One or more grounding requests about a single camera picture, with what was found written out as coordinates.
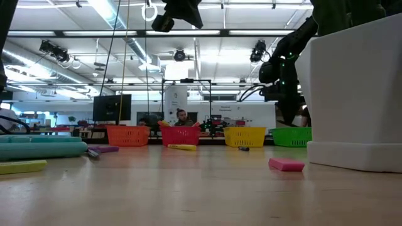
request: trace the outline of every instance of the hanging ring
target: hanging ring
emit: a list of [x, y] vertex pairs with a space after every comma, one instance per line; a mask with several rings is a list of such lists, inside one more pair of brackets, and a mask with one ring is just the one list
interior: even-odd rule
[[[146, 11], [147, 9], [149, 9], [149, 8], [153, 8], [154, 12], [153, 12], [153, 16], [152, 16], [152, 17], [147, 18], [147, 17], [145, 16], [145, 11]], [[144, 5], [144, 6], [141, 8], [141, 12], [142, 12], [142, 15], [143, 15], [143, 19], [144, 19], [145, 21], [147, 21], [147, 22], [150, 22], [150, 21], [153, 21], [153, 20], [156, 18], [156, 16], [158, 15], [158, 8], [157, 8], [154, 4], [151, 4], [150, 6]]]

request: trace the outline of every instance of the green plant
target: green plant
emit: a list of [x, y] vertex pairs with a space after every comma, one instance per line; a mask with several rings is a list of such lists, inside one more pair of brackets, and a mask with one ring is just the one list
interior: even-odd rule
[[77, 119], [74, 116], [69, 116], [68, 117], [68, 121], [70, 121], [71, 124], [73, 124], [73, 122], [75, 122]]

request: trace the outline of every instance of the plastic basket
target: plastic basket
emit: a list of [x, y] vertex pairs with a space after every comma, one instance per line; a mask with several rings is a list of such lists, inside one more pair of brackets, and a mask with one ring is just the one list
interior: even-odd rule
[[312, 140], [311, 127], [285, 127], [272, 129], [275, 145], [285, 147], [306, 147]]
[[148, 144], [149, 127], [106, 126], [109, 144], [120, 147], [144, 146]]
[[265, 131], [266, 127], [227, 127], [224, 128], [225, 143], [230, 147], [262, 147]]
[[160, 127], [163, 145], [190, 144], [197, 145], [200, 139], [200, 128], [189, 126]]

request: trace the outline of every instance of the purple object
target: purple object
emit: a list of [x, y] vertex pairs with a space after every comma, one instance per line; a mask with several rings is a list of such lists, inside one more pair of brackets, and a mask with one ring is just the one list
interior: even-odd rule
[[98, 153], [109, 153], [109, 152], [115, 152], [119, 151], [119, 147], [117, 146], [108, 146], [108, 147], [89, 147], [88, 149], [91, 149], [93, 151], [96, 151]]

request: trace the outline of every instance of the yellow basket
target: yellow basket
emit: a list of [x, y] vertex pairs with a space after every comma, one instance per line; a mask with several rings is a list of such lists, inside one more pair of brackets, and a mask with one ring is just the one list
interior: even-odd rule
[[266, 127], [227, 127], [224, 128], [225, 142], [230, 147], [245, 146], [258, 148], [264, 146]]

